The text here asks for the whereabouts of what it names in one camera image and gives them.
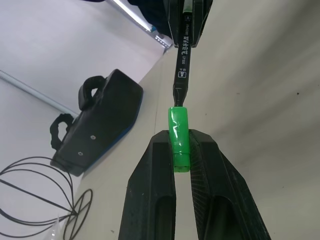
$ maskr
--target black cable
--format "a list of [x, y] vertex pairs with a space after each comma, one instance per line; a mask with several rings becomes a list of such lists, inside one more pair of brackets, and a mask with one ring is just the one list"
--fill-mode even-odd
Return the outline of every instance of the black cable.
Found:
[[[46, 165], [46, 164], [43, 164], [43, 163], [37, 163], [37, 162], [24, 162], [24, 163], [21, 163], [23, 161], [26, 161], [26, 160], [31, 160], [31, 159], [45, 159], [45, 160], [50, 160], [50, 161], [53, 161], [55, 163], [57, 163], [58, 165], [60, 165], [62, 167], [62, 169], [64, 169], [64, 171], [67, 173], [68, 175], [68, 178], [59, 170], [57, 170], [56, 168], [50, 166], [50, 165]], [[24, 168], [19, 168], [19, 169], [12, 169], [12, 168], [15, 168], [15, 167], [18, 167], [18, 166], [24, 166], [24, 165], [38, 165], [38, 166], [43, 166], [43, 167], [46, 167], [46, 168], [50, 168], [56, 172], [58, 172], [60, 175], [62, 175], [62, 177], [66, 180], [67, 184], [69, 185], [70, 187], [70, 193], [71, 193], [71, 201], [69, 200], [66, 192], [63, 190], [63, 188], [54, 180], [52, 179], [51, 177], [41, 173], [41, 172], [38, 172], [38, 171], [35, 171], [35, 170], [31, 170], [31, 169], [24, 169]], [[63, 240], [66, 240], [66, 231], [68, 229], [68, 226], [70, 225], [70, 223], [75, 219], [75, 223], [72, 227], [72, 232], [71, 232], [71, 235], [69, 236], [69, 240], [73, 240], [76, 235], [78, 234], [80, 228], [82, 227], [84, 221], [86, 220], [87, 218], [87, 215], [88, 215], [88, 212], [90, 210], [90, 207], [91, 207], [91, 203], [92, 203], [92, 199], [93, 199], [93, 191], [91, 189], [88, 189], [86, 190], [81, 196], [80, 198], [78, 199], [78, 201], [76, 202], [75, 204], [75, 200], [74, 200], [74, 191], [73, 191], [73, 188], [74, 188], [74, 185], [73, 185], [73, 181], [72, 181], [72, 178], [71, 178], [71, 175], [70, 173], [68, 172], [68, 170], [62, 165], [60, 164], [59, 162], [49, 158], [49, 157], [44, 157], [44, 156], [32, 156], [32, 157], [26, 157], [26, 158], [23, 158], [23, 159], [20, 159], [12, 164], [10, 164], [9, 166], [7, 166], [5, 169], [3, 169], [2, 171], [0, 171], [0, 176], [4, 175], [4, 174], [7, 174], [7, 173], [12, 173], [12, 172], [18, 172], [18, 171], [25, 171], [25, 172], [31, 172], [31, 173], [35, 173], [35, 174], [38, 174], [38, 175], [41, 175], [47, 179], [49, 179], [50, 181], [52, 181], [54, 184], [56, 184], [59, 189], [62, 191], [64, 197], [66, 198], [71, 210], [57, 204], [57, 203], [54, 203], [48, 199], [45, 199], [41, 196], [38, 196], [36, 194], [33, 194], [29, 191], [26, 191], [18, 186], [15, 186], [5, 180], [2, 180], [0, 179], [0, 183], [2, 184], [5, 184], [11, 188], [14, 188], [16, 190], [19, 190], [25, 194], [28, 194], [30, 196], [33, 196], [37, 199], [40, 199], [48, 204], [51, 204], [53, 206], [56, 206], [58, 208], [61, 208], [67, 212], [70, 212], [70, 214], [67, 214], [67, 215], [64, 215], [64, 216], [61, 216], [58, 218], [58, 221], [59, 222], [62, 222], [64, 221], [65, 219], [68, 218], [67, 220], [67, 223], [66, 223], [66, 226], [65, 226], [65, 229], [64, 229], [64, 233], [63, 233]], [[82, 203], [84, 201], [84, 198], [86, 196], [86, 194], [90, 194], [90, 200], [87, 204], [84, 205], [84, 207], [82, 208]], [[80, 206], [79, 206], [79, 210], [76, 211], [76, 207], [78, 205], [78, 203], [80, 203]], [[77, 223], [77, 220], [78, 220], [78, 216], [79, 214], [84, 211], [86, 209], [86, 212], [85, 212], [85, 215], [84, 215], [84, 218], [82, 219], [79, 227], [76, 229], [75, 231], [75, 228], [76, 228], [76, 223]], [[6, 233], [3, 233], [3, 232], [0, 232], [0, 235], [1, 236], [4, 236], [4, 237], [7, 237], [7, 238], [16, 238], [16, 239], [22, 239], [22, 238], [29, 238], [29, 237], [33, 237], [33, 236], [36, 236], [38, 234], [41, 234], [45, 231], [47, 231], [48, 229], [50, 229], [57, 221], [57, 218], [53, 218], [53, 219], [49, 219], [49, 220], [45, 220], [45, 221], [25, 221], [25, 220], [21, 220], [21, 219], [17, 219], [13, 216], [10, 216], [9, 214], [7, 214], [5, 211], [3, 211], [1, 208], [0, 208], [0, 215], [2, 215], [3, 217], [5, 217], [6, 219], [14, 222], [14, 223], [17, 223], [17, 224], [21, 224], [21, 225], [24, 225], [24, 226], [30, 226], [30, 227], [42, 227], [42, 226], [48, 226], [46, 227], [45, 229], [39, 231], [39, 232], [36, 232], [34, 234], [30, 234], [30, 235], [24, 235], [24, 236], [14, 236], [14, 235], [9, 235], [9, 234], [6, 234]]]

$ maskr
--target white wall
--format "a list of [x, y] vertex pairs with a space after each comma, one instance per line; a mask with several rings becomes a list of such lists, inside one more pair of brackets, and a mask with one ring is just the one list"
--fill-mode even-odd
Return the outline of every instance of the white wall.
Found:
[[[60, 112], [0, 80], [0, 113], [0, 170], [25, 157], [51, 158], [54, 155], [55, 151], [50, 145], [49, 128]], [[36, 162], [49, 163], [48, 160]], [[53, 177], [63, 189], [68, 189], [62, 178], [52, 170], [35, 166], [27, 168]], [[0, 178], [64, 207], [68, 206], [58, 187], [42, 176], [29, 172], [12, 172]], [[73, 180], [75, 186], [78, 186], [80, 178], [74, 177]], [[66, 213], [2, 183], [0, 183], [0, 208], [24, 221], [44, 221]], [[0, 215], [0, 232], [5, 234], [29, 235], [41, 229], [43, 228], [21, 226]], [[29, 239], [43, 240], [43, 237], [42, 234]], [[0, 235], [0, 240], [6, 239], [11, 238]]]
[[107, 2], [0, 0], [0, 69], [75, 112], [88, 78], [139, 82], [164, 48]]

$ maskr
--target case handle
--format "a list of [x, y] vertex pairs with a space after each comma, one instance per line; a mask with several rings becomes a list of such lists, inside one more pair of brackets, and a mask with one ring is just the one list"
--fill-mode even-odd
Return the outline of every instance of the case handle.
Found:
[[94, 105], [94, 99], [92, 97], [91, 91], [93, 89], [100, 89], [104, 86], [106, 79], [103, 76], [93, 76], [89, 77], [79, 89], [78, 102], [79, 109], [81, 111]]
[[59, 150], [59, 148], [62, 145], [62, 141], [59, 139], [59, 124], [64, 122], [66, 123], [66, 132], [68, 133], [71, 126], [72, 122], [74, 121], [74, 118], [68, 114], [68, 113], [62, 113], [60, 114], [51, 124], [50, 126], [50, 133], [51, 133], [51, 147], [55, 150]]

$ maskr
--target green plastic cap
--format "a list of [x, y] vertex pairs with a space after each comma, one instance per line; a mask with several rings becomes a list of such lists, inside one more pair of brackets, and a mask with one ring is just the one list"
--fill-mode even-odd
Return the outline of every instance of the green plastic cap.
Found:
[[183, 106], [169, 108], [168, 119], [174, 172], [187, 173], [190, 170], [190, 146], [187, 109]]

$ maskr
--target white table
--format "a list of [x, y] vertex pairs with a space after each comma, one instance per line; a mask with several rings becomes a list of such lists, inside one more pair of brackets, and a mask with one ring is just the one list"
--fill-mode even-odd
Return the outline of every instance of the white table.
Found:
[[[246, 179], [273, 240], [320, 238], [319, 9], [215, 0], [192, 51], [189, 127], [210, 134]], [[140, 82], [134, 127], [82, 179], [78, 194], [94, 196], [76, 240], [118, 239], [128, 179], [150, 138], [168, 129], [176, 57], [170, 50]], [[175, 181], [175, 239], [198, 239], [189, 174]]]

